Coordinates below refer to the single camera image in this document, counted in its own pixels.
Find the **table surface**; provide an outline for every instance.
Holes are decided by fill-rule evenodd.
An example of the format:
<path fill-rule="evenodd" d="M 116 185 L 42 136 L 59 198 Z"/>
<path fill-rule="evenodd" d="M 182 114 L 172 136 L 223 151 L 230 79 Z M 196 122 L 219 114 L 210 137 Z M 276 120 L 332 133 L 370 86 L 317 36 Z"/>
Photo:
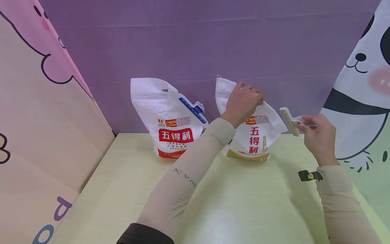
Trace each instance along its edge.
<path fill-rule="evenodd" d="M 152 150 L 149 134 L 119 134 L 50 243 L 116 243 L 174 162 Z M 314 171 L 316 162 L 302 136 L 281 135 L 264 163 L 219 154 L 183 214 L 176 244 L 329 243 L 316 184 L 298 178 L 304 169 Z M 390 243 L 389 230 L 355 193 Z"/>

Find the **beige sleeve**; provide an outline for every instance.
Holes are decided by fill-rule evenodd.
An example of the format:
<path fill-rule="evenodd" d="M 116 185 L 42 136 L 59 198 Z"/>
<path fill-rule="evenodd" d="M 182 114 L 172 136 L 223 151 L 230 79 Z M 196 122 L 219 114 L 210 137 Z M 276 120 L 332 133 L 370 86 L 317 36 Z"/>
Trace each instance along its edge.
<path fill-rule="evenodd" d="M 352 182 L 342 166 L 317 168 L 323 176 L 317 190 L 324 208 L 330 243 L 381 243 L 352 192 Z"/>
<path fill-rule="evenodd" d="M 177 225 L 196 187 L 222 148 L 235 134 L 234 127 L 218 118 L 165 173 L 150 194 L 138 224 L 152 227 L 175 240 Z"/>

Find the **black clip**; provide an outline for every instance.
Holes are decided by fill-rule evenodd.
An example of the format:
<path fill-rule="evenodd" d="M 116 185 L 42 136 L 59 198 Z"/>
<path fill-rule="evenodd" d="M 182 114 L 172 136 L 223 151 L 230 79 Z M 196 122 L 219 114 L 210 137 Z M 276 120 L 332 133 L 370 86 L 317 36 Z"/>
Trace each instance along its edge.
<path fill-rule="evenodd" d="M 298 175 L 301 181 L 323 180 L 322 175 L 318 171 L 309 173 L 307 170 L 302 170 L 298 172 Z"/>

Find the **person's left hand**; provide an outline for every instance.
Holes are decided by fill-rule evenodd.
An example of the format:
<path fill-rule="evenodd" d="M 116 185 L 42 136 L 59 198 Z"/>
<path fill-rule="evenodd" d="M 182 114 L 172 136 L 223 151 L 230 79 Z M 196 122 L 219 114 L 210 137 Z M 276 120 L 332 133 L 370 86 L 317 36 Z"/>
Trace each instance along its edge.
<path fill-rule="evenodd" d="M 221 114 L 221 118 L 228 121 L 237 128 L 245 122 L 256 110 L 258 105 L 263 104 L 264 93 L 252 85 L 244 85 L 243 81 L 237 83 L 227 101 L 226 111 Z"/>

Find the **plastic handle bag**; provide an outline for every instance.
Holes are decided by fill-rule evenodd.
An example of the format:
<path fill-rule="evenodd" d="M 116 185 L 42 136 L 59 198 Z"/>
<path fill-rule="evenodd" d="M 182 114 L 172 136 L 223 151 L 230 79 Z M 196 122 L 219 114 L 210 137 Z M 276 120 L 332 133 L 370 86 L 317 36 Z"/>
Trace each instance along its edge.
<path fill-rule="evenodd" d="M 179 158 L 208 125 L 203 105 L 192 104 L 164 80 L 133 78 L 130 93 L 159 157 Z"/>
<path fill-rule="evenodd" d="M 215 100 L 220 114 L 225 112 L 227 100 L 235 82 L 217 78 Z M 266 102 L 257 106 L 254 114 L 236 129 L 236 134 L 222 154 L 232 158 L 263 162 L 270 157 L 272 147 L 281 133 L 287 131 L 277 112 Z"/>

